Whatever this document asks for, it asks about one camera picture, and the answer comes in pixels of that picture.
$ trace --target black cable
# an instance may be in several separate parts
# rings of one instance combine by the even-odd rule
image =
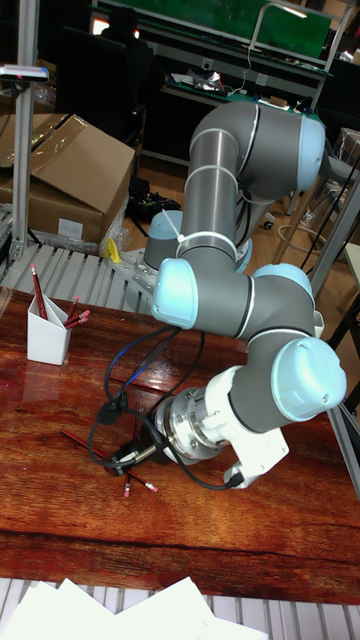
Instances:
[[[154,337],[155,335],[159,335],[160,333],[165,332],[166,330],[170,330],[171,334],[170,336],[168,336],[167,338],[165,338],[164,340],[161,341],[160,344],[156,345],[157,348],[154,350],[151,349],[151,351],[145,356],[145,358],[142,359],[142,361],[144,362],[143,366],[140,367],[140,364],[137,365],[137,367],[135,368],[134,372],[129,376],[129,378],[126,380],[126,382],[124,382],[124,384],[122,385],[122,387],[117,391],[117,393],[114,396],[110,395],[110,391],[109,391],[109,376],[111,373],[112,368],[115,366],[117,360],[119,359],[119,357],[121,357],[121,355],[123,355],[123,353],[125,353],[127,350],[129,350],[131,347],[135,346],[136,344],[139,344],[140,342],[142,342],[143,340],[147,340],[150,337]],[[149,417],[147,415],[144,415],[142,413],[140,413],[139,411],[136,411],[135,409],[131,409],[130,407],[127,406],[126,403],[126,399],[124,397],[124,391],[126,389],[126,387],[132,382],[132,380],[134,379],[134,376],[137,377],[137,375],[139,375],[144,369],[146,369],[159,355],[159,353],[161,353],[161,351],[170,343],[170,341],[179,333],[179,331],[181,331],[181,329],[179,327],[163,327],[157,331],[153,331],[150,334],[147,334],[146,336],[141,336],[141,338],[137,338],[136,340],[134,340],[133,342],[131,342],[129,345],[127,345],[124,349],[122,349],[122,351],[119,352],[119,354],[117,354],[115,356],[115,358],[113,359],[113,361],[111,362],[110,366],[108,367],[106,374],[105,374],[105,378],[107,378],[107,382],[106,385],[104,384],[104,386],[107,388],[107,396],[110,400],[110,402],[114,403],[115,405],[117,405],[118,400],[122,399],[122,406],[119,407],[120,411],[119,414],[124,412],[124,413],[130,413],[132,415],[135,415],[136,417],[138,417],[143,424],[145,424],[145,426],[148,428],[149,433],[154,441],[154,444],[156,445],[158,450],[163,450],[163,449],[170,449],[172,455],[174,456],[175,460],[177,461],[177,463],[181,466],[181,468],[183,469],[183,471],[186,473],[186,475],[193,480],[194,482],[196,482],[198,485],[200,485],[201,487],[203,487],[204,489],[211,489],[213,491],[224,491],[226,489],[231,489],[232,487],[238,486],[239,484],[241,484],[241,482],[243,481],[243,476],[240,472],[236,473],[234,476],[232,476],[230,478],[230,480],[228,482],[226,482],[223,485],[212,485],[209,484],[207,482],[204,482],[203,480],[200,480],[200,478],[198,478],[197,476],[195,476],[190,469],[184,464],[184,462],[182,461],[180,455],[178,454],[178,452],[176,451],[176,449],[173,447],[172,443],[170,442],[170,440],[168,438],[166,438],[166,436],[164,436],[163,434],[161,434],[156,427],[153,425],[153,423],[150,421]],[[174,387],[172,389],[170,389],[170,391],[167,392],[167,394],[164,394],[164,396],[161,398],[161,402],[165,399],[165,397],[169,394],[171,394],[180,384],[181,382],[183,382],[184,379],[186,379],[186,377],[190,374],[190,372],[193,370],[193,368],[196,366],[202,350],[203,350],[203,346],[204,346],[204,333],[201,333],[201,341],[200,341],[200,348],[199,348],[199,352],[194,360],[194,362],[192,363],[192,365],[190,366],[187,374],[185,376],[183,376],[183,378],[176,384],[174,385]],[[136,454],[134,453],[133,457],[128,457],[128,459],[126,460],[125,463],[121,464],[120,461],[118,462],[112,462],[112,461],[108,461],[108,460],[102,460],[99,459],[96,454],[93,452],[92,450],[92,443],[93,443],[93,439],[95,436],[95,432],[96,429],[99,425],[99,417],[97,417],[97,419],[95,420],[91,430],[90,430],[90,434],[88,437],[88,441],[87,441],[87,449],[88,449],[88,453],[89,456],[91,457],[91,459],[96,462],[98,465],[102,466],[102,467],[106,467],[106,468],[110,468],[110,469],[119,469],[119,467],[121,467],[121,469],[123,469],[124,471],[128,468],[131,467],[134,463]]]
[[[189,369],[186,371],[186,373],[183,375],[182,378],[180,378],[180,380],[174,384],[173,387],[171,387],[171,389],[169,389],[169,391],[166,391],[166,393],[164,393],[161,398],[159,398],[159,400],[157,400],[155,402],[155,404],[153,404],[153,406],[151,407],[151,409],[149,409],[149,411],[147,412],[147,417],[151,418],[156,409],[164,402],[164,400],[166,400],[166,398],[169,398],[169,396],[171,396],[174,391],[176,391],[176,389],[178,387],[180,387],[180,385],[185,382],[185,380],[189,377],[189,375],[194,371],[195,367],[197,366],[201,356],[202,356],[202,352],[204,350],[204,344],[205,344],[205,333],[204,331],[201,331],[201,337],[200,337],[200,345],[199,345],[199,350],[195,356],[194,361],[192,362],[192,364],[190,365]]]
[[[246,207],[246,222],[245,222],[245,229],[244,232],[241,236],[241,239],[236,243],[236,248],[240,247],[244,240],[246,239],[248,233],[249,233],[249,227],[250,227],[250,218],[251,218],[251,204],[250,202],[246,202],[247,207]]]
[[[322,224],[320,226],[320,229],[318,230],[318,232],[317,232],[317,234],[316,234],[316,236],[315,236],[315,238],[314,238],[314,240],[313,240],[313,242],[311,244],[311,247],[310,247],[309,251],[307,252],[307,254],[305,256],[300,269],[304,268],[304,266],[306,265],[308,259],[310,258],[316,243],[318,242],[318,240],[319,240],[319,238],[320,238],[320,236],[321,236],[326,224],[330,220],[330,216],[332,215],[333,211],[335,210],[335,207],[337,206],[337,204],[340,202],[341,197],[342,197],[345,189],[347,189],[347,187],[349,186],[350,180],[351,180],[351,178],[353,176],[353,173],[354,173],[359,161],[360,161],[360,156],[358,157],[358,159],[356,160],[354,166],[352,167],[352,169],[350,171],[350,174],[349,174],[348,178],[346,179],[345,183],[343,184],[343,186],[341,188],[341,191],[339,192],[338,196],[335,198],[334,202],[330,205],[329,211],[326,214],[326,216],[325,216],[325,218],[324,218],[324,220],[323,220],[323,222],[322,222]]]
[[[146,354],[146,356],[142,359],[142,366],[140,366],[140,363],[135,367],[133,373],[128,377],[128,379],[124,382],[124,384],[122,385],[122,387],[115,393],[115,395],[112,397],[112,402],[117,402],[117,400],[120,398],[120,396],[124,393],[125,389],[129,386],[129,384],[135,379],[135,377],[137,377],[137,375],[139,373],[141,373],[142,371],[144,371],[144,369],[147,369],[147,367],[149,367],[154,360],[156,360],[156,358],[158,357],[158,355],[160,355],[160,353],[165,349],[165,347],[167,347],[167,345],[171,342],[171,340],[173,338],[175,338],[175,336],[181,331],[180,327],[175,327],[175,329],[171,332],[171,334],[165,338],[164,340],[162,340],[160,343],[158,343],[157,345],[155,345],[155,347],[157,347],[155,350],[154,348],[152,348],[148,354]]]
[[[244,477],[240,472],[232,476],[232,478],[230,478],[228,482],[225,482],[225,484],[220,484],[220,485],[209,484],[208,482],[204,482],[203,480],[200,480],[200,478],[195,476],[190,471],[189,467],[187,467],[186,464],[182,461],[180,455],[178,454],[176,449],[173,447],[170,440],[166,438],[166,436],[164,436],[163,434],[160,434],[160,432],[156,429],[156,427],[152,424],[152,422],[150,422],[147,416],[140,413],[139,411],[136,411],[135,409],[131,409],[130,407],[126,409],[126,413],[131,413],[132,415],[142,420],[142,422],[148,428],[154,442],[156,442],[159,439],[159,435],[160,435],[161,440],[163,441],[163,449],[170,449],[171,453],[176,459],[176,462],[180,465],[182,470],[185,471],[186,475],[189,476],[191,480],[196,482],[196,484],[199,484],[200,487],[203,487],[204,489],[212,489],[213,491],[224,491],[226,489],[231,489],[232,487],[236,487],[237,485],[241,484],[241,482],[244,480]]]
[[[240,223],[241,223],[242,217],[243,217],[243,215],[244,215],[245,207],[246,207],[246,200],[244,200],[244,198],[242,198],[242,197],[237,201],[237,203],[236,203],[236,204],[237,204],[237,205],[238,205],[238,204],[240,204],[241,200],[242,200],[243,202],[242,202],[242,205],[241,205],[241,209],[240,209],[240,211],[239,211],[239,215],[238,215],[237,220],[236,220],[236,225],[235,225],[235,229],[236,229],[236,231],[237,231],[237,230],[239,229],[239,227],[240,227]]]
[[[171,332],[170,336],[168,336],[167,338],[165,338],[160,345],[155,345],[157,347],[157,349],[154,351],[154,348],[151,349],[151,351],[149,352],[150,358],[149,358],[149,354],[147,354],[145,356],[145,358],[143,358],[143,361],[145,360],[144,364],[142,367],[140,367],[140,365],[137,365],[137,367],[135,368],[135,370],[133,371],[133,373],[128,377],[128,379],[124,382],[124,384],[120,387],[120,389],[115,393],[114,396],[109,396],[108,394],[108,398],[110,403],[112,403],[114,405],[114,412],[116,411],[116,409],[118,409],[118,413],[116,415],[114,415],[115,419],[117,418],[118,415],[120,415],[122,412],[127,413],[127,406],[126,406],[126,402],[125,402],[125,398],[123,396],[125,389],[128,387],[128,385],[137,377],[137,375],[139,375],[144,369],[146,369],[154,360],[155,358],[157,358],[157,356],[161,353],[161,351],[163,351],[163,349],[165,349],[165,347],[171,342],[171,340],[181,331],[180,327],[165,327],[162,329],[159,329],[158,331],[153,331],[152,333],[147,334],[146,336],[142,336],[142,339],[138,338],[137,340],[133,341],[132,343],[130,343],[131,346],[135,346],[135,344],[138,344],[139,342],[141,342],[144,339],[148,339],[150,337],[153,337],[154,334],[158,335],[159,333],[162,333],[164,331],[167,331],[169,329],[173,329],[173,331]],[[127,347],[125,347],[125,352],[131,348],[130,345],[127,345]],[[114,366],[114,364],[117,362],[117,359],[119,357],[119,354],[117,354],[117,356],[115,356],[114,360],[112,361],[110,367],[108,367],[106,374],[108,373],[109,369],[112,368]],[[122,405],[119,406],[119,400],[122,400]],[[100,423],[100,419],[99,416],[97,417],[97,419],[95,420],[89,437],[88,437],[88,442],[87,442],[87,449],[89,452],[90,457],[92,458],[92,460],[94,460],[94,462],[96,462],[98,465],[100,465],[101,467],[107,467],[110,469],[116,469],[118,468],[119,464],[115,463],[115,462],[110,462],[107,460],[101,460],[99,458],[96,457],[96,455],[93,453],[92,451],[92,442],[95,436],[95,432],[96,429],[98,427]]]
[[[133,213],[126,213],[126,217],[130,218],[130,220],[133,221],[135,227],[137,227],[139,229],[139,231],[143,234],[143,236],[145,236],[145,238],[148,238],[148,234],[146,233],[144,227],[140,224],[139,220],[137,219],[137,217],[133,214]]]
[[[110,401],[112,400],[112,394],[110,393],[110,390],[109,390],[109,379],[110,379],[111,372],[112,372],[114,366],[116,365],[117,361],[119,360],[119,358],[124,353],[126,353],[126,351],[128,351],[132,347],[135,347],[136,345],[140,344],[141,342],[144,342],[145,340],[150,340],[150,338],[155,338],[156,336],[160,335],[161,333],[165,333],[166,331],[172,331],[173,329],[174,329],[173,326],[161,327],[161,329],[157,329],[156,331],[152,331],[151,333],[147,333],[144,336],[140,336],[139,338],[136,338],[135,340],[133,340],[133,342],[131,342],[130,344],[126,345],[126,347],[124,347],[124,349],[122,349],[121,351],[119,351],[119,353],[117,353],[117,355],[115,356],[113,361],[109,364],[109,366],[108,366],[108,368],[106,370],[105,379],[104,379],[105,393],[106,393],[106,395],[107,395],[107,397],[108,397],[108,399]]]

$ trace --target wooden table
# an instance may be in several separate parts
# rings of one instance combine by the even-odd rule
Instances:
[[[11,290],[0,296],[1,576],[159,589],[190,575],[203,593],[360,602],[360,505],[326,415],[286,427],[290,454],[245,491],[210,492],[175,464],[147,462],[136,471],[159,492],[134,482],[124,499],[124,479],[60,430],[87,437],[108,363],[159,325],[93,307],[87,326],[73,331],[64,365],[45,365],[26,359],[30,300]],[[128,352],[115,375],[127,377],[151,344]],[[182,332],[139,381],[170,388],[198,344],[198,333]],[[207,336],[186,386],[245,360],[243,343]],[[157,397],[131,391],[144,408]],[[95,442],[112,453],[130,432],[127,416],[99,428]],[[220,484],[233,461],[228,447],[194,470]]]

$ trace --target chair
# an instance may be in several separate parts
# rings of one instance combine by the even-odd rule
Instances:
[[[126,46],[64,28],[57,63],[56,112],[77,114],[136,149],[136,174],[145,125],[145,105],[127,72]]]

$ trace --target box flap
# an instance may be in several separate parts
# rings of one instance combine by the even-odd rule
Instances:
[[[0,116],[0,131],[2,130],[8,116]],[[47,137],[47,135],[68,116],[53,113],[35,114],[33,116],[33,133],[31,140],[31,148],[34,149],[37,144]],[[0,138],[0,167],[12,167],[14,164],[14,147],[15,147],[15,120],[16,116],[9,118],[5,130]]]
[[[31,173],[106,213],[134,150],[71,116],[31,154]]]

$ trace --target person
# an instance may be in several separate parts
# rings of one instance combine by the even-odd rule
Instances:
[[[168,75],[158,64],[153,52],[143,40],[135,37],[138,16],[129,7],[114,7],[110,26],[103,38],[126,45],[126,64],[134,88],[134,102],[146,102],[148,97],[165,86]]]

